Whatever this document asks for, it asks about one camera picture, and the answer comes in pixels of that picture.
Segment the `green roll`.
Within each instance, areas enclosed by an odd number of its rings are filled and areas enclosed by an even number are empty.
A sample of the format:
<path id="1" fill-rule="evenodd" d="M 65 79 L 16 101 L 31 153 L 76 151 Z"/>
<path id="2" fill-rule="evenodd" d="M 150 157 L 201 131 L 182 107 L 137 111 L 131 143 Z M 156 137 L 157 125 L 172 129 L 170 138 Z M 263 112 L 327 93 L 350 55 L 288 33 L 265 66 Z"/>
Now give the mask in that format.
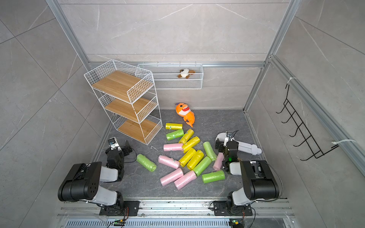
<path id="1" fill-rule="evenodd" d="M 202 175 L 203 183 L 211 183 L 222 180 L 225 180 L 225 173 L 222 170 Z"/>
<path id="2" fill-rule="evenodd" d="M 166 135 L 166 138 L 167 138 L 168 141 L 170 141 L 170 140 L 173 140 L 173 139 L 176 139 L 176 138 L 180 138 L 183 135 L 184 135 L 183 129 L 179 129 L 179 130 L 168 133 Z"/>
<path id="3" fill-rule="evenodd" d="M 214 152 L 211 144 L 209 142 L 204 142 L 203 147 L 204 147 L 206 156 L 209 157 L 212 162 L 215 161 L 217 159 L 217 155 Z"/>
<path id="4" fill-rule="evenodd" d="M 196 176 L 200 176 L 202 174 L 203 171 L 205 171 L 209 165 L 212 163 L 211 159 L 206 156 L 204 157 L 199 163 L 198 165 L 193 169 L 193 171 L 195 172 Z"/>
<path id="5" fill-rule="evenodd" d="M 143 154 L 138 154 L 136 161 L 150 172 L 154 172 L 157 168 L 157 165 L 154 162 L 152 162 L 151 160 L 149 160 Z"/>

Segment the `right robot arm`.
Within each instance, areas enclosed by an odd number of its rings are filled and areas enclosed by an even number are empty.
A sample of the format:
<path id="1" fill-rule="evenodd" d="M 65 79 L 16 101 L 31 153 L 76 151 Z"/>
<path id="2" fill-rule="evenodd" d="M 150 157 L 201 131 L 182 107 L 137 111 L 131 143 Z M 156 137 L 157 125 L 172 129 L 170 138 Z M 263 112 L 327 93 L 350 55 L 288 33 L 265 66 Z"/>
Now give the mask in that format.
<path id="1" fill-rule="evenodd" d="M 260 155 L 262 150 L 255 144 L 236 141 L 228 136 L 217 136 L 215 148 L 219 151 L 216 162 L 223 171 L 240 176 L 242 187 L 230 192 L 224 202 L 215 201 L 215 214 L 252 214 L 250 204 L 255 201 L 271 201 L 280 198 L 279 186 L 265 160 L 239 161 L 238 152 Z"/>

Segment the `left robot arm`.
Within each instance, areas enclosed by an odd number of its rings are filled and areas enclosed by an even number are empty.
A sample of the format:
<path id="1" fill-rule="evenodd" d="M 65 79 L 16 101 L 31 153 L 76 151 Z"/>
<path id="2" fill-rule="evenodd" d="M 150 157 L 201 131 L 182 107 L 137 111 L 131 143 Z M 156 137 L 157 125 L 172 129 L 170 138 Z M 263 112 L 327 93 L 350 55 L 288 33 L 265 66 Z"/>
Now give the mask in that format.
<path id="1" fill-rule="evenodd" d="M 59 187 L 58 199 L 68 202 L 84 201 L 117 210 L 124 209 L 121 193 L 108 190 L 99 184 L 122 181 L 125 155 L 133 151 L 128 143 L 123 147 L 111 146 L 106 150 L 106 166 L 100 161 L 74 164 Z"/>

